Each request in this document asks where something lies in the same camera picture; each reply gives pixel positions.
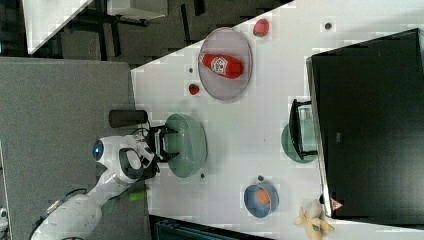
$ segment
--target table surface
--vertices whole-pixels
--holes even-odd
[[[294,225],[299,207],[320,196],[318,162],[299,164],[284,153],[280,137],[294,98],[307,99],[305,61],[313,54],[380,36],[424,28],[421,0],[298,0],[242,23],[253,54],[253,71],[244,94],[231,103],[210,97],[201,86],[196,54],[202,42],[132,71],[136,106],[149,112],[152,125],[182,112],[205,127],[209,156],[204,168],[179,179],[167,164],[146,181],[151,188],[149,213],[272,239],[308,239]],[[271,29],[265,38],[252,34],[257,19]],[[325,23],[332,29],[325,30]],[[246,187],[258,175],[271,181],[280,196],[278,209],[264,219],[251,216],[243,204]],[[418,230],[328,219],[336,232],[328,239],[422,239]]]
[[[33,54],[93,0],[22,0],[28,54]]]

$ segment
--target light green bowl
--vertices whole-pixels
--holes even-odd
[[[168,161],[171,171],[180,178],[190,177],[203,166],[208,149],[205,131],[199,121],[185,114],[172,114],[165,123],[178,133],[164,137],[167,153],[180,153]]]
[[[317,150],[314,125],[308,120],[300,120],[300,127],[302,129],[303,135],[303,150]],[[281,145],[283,146],[284,152],[287,154],[287,156],[295,162],[309,163],[317,158],[317,155],[308,155],[304,156],[303,160],[300,159],[299,155],[294,149],[293,142],[291,140],[289,125],[284,128],[283,133],[281,134]]]

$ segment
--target ketchup bottle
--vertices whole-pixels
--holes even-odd
[[[235,79],[243,73],[242,62],[231,56],[199,53],[197,60],[225,78]]]

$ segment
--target blue bowl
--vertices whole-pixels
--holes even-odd
[[[268,194],[270,203],[262,204],[257,199],[258,190],[263,189]],[[269,183],[250,185],[244,191],[244,204],[247,210],[257,218],[264,218],[277,209],[279,203],[277,190]]]

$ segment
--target small red item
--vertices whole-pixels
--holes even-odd
[[[256,22],[255,27],[253,27],[253,35],[257,37],[264,37],[268,34],[269,31],[269,22],[266,19],[260,19]]]
[[[197,60],[212,72],[225,78],[235,79],[243,73],[243,63],[228,55],[200,53]]]
[[[199,93],[199,87],[196,84],[190,84],[188,87],[188,90],[190,91],[191,95],[196,95]]]

